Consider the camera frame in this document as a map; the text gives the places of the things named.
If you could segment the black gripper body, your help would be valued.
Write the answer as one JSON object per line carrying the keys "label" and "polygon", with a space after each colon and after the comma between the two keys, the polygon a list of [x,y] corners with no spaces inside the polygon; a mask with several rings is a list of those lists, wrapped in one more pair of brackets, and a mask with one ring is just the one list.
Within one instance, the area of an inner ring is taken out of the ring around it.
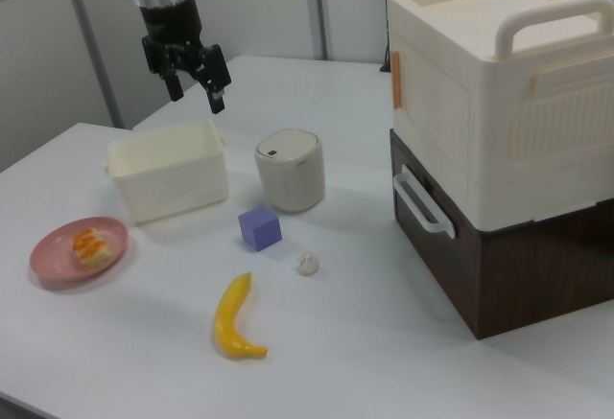
{"label": "black gripper body", "polygon": [[200,72],[210,78],[219,74],[219,50],[201,42],[201,19],[196,0],[160,8],[141,8],[147,35],[143,46],[149,69],[161,78],[176,69]]}

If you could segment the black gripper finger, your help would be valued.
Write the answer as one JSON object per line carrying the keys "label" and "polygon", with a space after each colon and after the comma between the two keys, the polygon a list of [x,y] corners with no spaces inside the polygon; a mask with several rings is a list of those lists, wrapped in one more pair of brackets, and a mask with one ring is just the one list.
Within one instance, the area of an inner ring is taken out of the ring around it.
{"label": "black gripper finger", "polygon": [[167,72],[164,76],[164,81],[172,102],[177,102],[183,98],[184,91],[176,70]]}
{"label": "black gripper finger", "polygon": [[219,45],[199,49],[196,80],[205,89],[213,114],[224,110],[224,89],[231,84],[224,54]]}

